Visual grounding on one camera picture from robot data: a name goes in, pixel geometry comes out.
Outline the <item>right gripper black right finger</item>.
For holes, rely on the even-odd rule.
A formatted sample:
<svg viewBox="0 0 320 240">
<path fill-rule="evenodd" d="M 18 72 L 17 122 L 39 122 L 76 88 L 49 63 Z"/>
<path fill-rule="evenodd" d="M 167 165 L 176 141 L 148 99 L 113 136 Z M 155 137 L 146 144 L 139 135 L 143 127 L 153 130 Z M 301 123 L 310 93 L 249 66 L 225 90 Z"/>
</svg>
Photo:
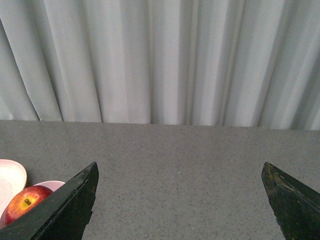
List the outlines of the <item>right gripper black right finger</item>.
<svg viewBox="0 0 320 240">
<path fill-rule="evenodd" d="M 269 204 L 286 240 L 320 238 L 320 194 L 265 162 L 261 179 Z"/>
</svg>

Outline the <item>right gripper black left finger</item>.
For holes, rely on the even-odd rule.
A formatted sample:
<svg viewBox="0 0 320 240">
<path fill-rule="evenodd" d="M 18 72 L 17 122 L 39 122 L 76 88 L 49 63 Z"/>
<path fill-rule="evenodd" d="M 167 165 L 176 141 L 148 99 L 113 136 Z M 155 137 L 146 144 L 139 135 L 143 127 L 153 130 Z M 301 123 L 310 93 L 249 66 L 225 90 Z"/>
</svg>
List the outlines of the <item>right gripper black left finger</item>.
<svg viewBox="0 0 320 240">
<path fill-rule="evenodd" d="M 0 230 L 2 240 L 80 240 L 90 222 L 99 170 L 92 162 L 26 214 Z"/>
</svg>

